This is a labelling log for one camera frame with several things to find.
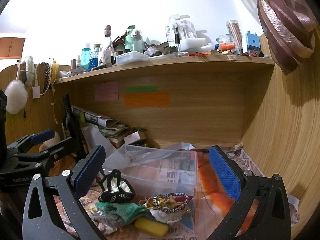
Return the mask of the yellow sponge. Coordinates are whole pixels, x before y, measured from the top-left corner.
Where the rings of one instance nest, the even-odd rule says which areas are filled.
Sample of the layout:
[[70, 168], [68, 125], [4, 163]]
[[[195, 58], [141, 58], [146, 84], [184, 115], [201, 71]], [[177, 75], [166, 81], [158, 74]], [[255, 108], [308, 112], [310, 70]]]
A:
[[144, 217], [141, 217], [135, 221], [135, 227], [140, 232], [155, 238], [163, 238], [169, 231], [169, 227], [166, 224], [148, 220]]

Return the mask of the green knitted cloth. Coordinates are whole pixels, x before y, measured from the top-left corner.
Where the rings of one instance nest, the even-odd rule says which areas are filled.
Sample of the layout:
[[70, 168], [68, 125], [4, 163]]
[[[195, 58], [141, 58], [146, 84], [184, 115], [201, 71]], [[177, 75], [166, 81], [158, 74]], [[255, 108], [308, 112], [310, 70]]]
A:
[[99, 211], [118, 215], [125, 222], [125, 225], [132, 223], [134, 220], [143, 217], [148, 213], [148, 209], [135, 203], [95, 203], [95, 207]]

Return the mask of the dark wine bottle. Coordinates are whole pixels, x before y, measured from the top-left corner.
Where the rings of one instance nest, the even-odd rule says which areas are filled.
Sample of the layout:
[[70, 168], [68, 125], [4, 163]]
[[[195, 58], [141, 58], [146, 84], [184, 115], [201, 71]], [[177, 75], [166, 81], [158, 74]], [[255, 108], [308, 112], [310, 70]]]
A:
[[63, 129], [66, 137], [71, 137], [73, 147], [78, 160], [84, 159], [87, 155], [87, 146], [84, 135], [80, 128], [80, 123], [72, 111], [71, 102], [68, 94], [63, 95], [63, 105], [65, 116], [63, 118]]

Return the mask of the green cap spray bottle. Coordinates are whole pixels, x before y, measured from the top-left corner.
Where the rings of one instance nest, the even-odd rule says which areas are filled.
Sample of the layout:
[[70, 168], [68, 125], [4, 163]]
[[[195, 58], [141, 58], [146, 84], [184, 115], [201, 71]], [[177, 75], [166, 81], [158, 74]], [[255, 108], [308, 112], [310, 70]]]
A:
[[124, 53], [131, 51], [131, 34], [136, 28], [135, 25], [129, 25], [125, 33], [125, 42], [124, 42]]

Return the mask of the black beaded headband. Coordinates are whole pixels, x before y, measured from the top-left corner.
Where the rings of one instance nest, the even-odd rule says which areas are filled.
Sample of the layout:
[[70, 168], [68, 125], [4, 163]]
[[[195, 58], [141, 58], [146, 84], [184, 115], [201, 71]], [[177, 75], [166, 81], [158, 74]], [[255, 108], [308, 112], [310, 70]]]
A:
[[47, 62], [42, 62], [41, 63], [42, 66], [44, 66], [44, 85], [43, 85], [43, 91], [41, 93], [41, 95], [46, 94], [46, 92], [49, 89], [50, 86], [50, 81], [51, 81], [51, 77], [52, 77], [52, 69], [49, 63]]

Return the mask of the pink sticky note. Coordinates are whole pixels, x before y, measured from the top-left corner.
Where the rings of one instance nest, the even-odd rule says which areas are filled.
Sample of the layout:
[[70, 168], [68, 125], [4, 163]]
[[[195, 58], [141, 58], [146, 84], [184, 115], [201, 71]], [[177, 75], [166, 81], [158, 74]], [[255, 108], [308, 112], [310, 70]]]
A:
[[95, 101], [116, 101], [119, 99], [118, 83], [106, 82], [94, 86]]

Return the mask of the white plastic organizer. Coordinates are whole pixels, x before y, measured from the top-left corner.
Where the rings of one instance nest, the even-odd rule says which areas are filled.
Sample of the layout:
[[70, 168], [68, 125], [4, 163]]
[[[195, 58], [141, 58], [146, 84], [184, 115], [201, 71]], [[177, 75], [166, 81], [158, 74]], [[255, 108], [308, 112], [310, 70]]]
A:
[[201, 48], [208, 44], [205, 38], [197, 36], [195, 27], [189, 21], [189, 15], [174, 15], [170, 18], [171, 28], [175, 35], [175, 42], [181, 52]]

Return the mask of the small white cardboard box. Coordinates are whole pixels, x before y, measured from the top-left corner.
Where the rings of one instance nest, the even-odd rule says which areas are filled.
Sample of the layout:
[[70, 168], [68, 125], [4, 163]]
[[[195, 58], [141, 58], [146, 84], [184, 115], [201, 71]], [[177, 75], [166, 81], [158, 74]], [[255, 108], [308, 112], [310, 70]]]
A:
[[137, 143], [137, 142], [145, 140], [145, 139], [146, 139], [146, 136], [145, 136], [144, 132], [136, 131], [136, 132], [124, 137], [124, 142], [125, 142], [125, 144], [130, 145], [130, 144], [134, 144], [134, 143]]

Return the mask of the black white fabric pouch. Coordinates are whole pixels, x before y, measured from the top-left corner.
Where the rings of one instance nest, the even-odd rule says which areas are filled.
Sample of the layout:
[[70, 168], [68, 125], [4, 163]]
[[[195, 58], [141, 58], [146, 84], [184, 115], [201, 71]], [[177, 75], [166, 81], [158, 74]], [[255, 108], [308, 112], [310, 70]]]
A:
[[136, 196], [134, 188], [117, 169], [109, 174], [103, 174], [102, 177], [97, 176], [96, 182], [102, 189], [98, 198], [101, 203], [123, 204], [132, 201]]

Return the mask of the wooden shelf board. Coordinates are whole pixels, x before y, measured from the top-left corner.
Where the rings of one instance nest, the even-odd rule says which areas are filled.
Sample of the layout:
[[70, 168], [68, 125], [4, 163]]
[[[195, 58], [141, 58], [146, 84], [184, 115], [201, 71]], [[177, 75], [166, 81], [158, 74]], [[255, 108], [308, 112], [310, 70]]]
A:
[[114, 65], [110, 68], [60, 78], [57, 79], [56, 84], [109, 82], [138, 77], [180, 74], [234, 74], [255, 72], [273, 67], [274, 61], [272, 59], [261, 57], [232, 55], [169, 57], [167, 59], [142, 60]]

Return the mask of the white fluffy pompom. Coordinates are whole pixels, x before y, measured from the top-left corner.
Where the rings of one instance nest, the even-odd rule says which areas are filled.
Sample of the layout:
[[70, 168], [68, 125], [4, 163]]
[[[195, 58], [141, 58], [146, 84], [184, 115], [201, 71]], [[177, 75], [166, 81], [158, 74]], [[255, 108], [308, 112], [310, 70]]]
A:
[[12, 80], [5, 89], [5, 94], [7, 96], [7, 112], [15, 115], [24, 109], [28, 92], [20, 80]]

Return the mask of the clear plastic storage box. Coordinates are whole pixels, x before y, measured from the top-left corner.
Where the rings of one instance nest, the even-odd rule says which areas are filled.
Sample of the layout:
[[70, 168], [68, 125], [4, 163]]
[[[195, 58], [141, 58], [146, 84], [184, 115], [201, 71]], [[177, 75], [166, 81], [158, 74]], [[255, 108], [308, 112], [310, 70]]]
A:
[[136, 195], [153, 197], [157, 194], [183, 192], [194, 195], [197, 185], [197, 153], [123, 145], [106, 158], [106, 173], [117, 169]]

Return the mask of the orange sticky note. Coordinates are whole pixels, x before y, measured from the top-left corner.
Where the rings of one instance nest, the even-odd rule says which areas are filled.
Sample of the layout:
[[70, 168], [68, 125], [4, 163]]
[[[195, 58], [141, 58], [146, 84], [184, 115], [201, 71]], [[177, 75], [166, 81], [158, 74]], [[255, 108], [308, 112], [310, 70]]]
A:
[[124, 94], [124, 107], [170, 107], [169, 92], [144, 92]]

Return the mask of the clear bag grey fabric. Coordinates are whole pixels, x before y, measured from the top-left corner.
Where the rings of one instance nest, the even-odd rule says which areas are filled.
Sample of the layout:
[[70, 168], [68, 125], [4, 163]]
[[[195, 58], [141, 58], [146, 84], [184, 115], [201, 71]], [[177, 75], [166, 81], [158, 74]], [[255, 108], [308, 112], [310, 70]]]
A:
[[89, 211], [88, 215], [103, 235], [110, 235], [125, 226], [125, 221], [116, 214], [94, 210]]

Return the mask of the beaded gold red accessory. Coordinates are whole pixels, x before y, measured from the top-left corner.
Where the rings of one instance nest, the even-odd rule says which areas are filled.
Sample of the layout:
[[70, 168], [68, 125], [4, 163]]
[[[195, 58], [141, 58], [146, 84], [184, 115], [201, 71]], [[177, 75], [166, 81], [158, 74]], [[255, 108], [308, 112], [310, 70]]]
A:
[[178, 213], [189, 209], [188, 205], [193, 196], [183, 192], [158, 194], [141, 203], [144, 207], [151, 210], [159, 210], [166, 214]]

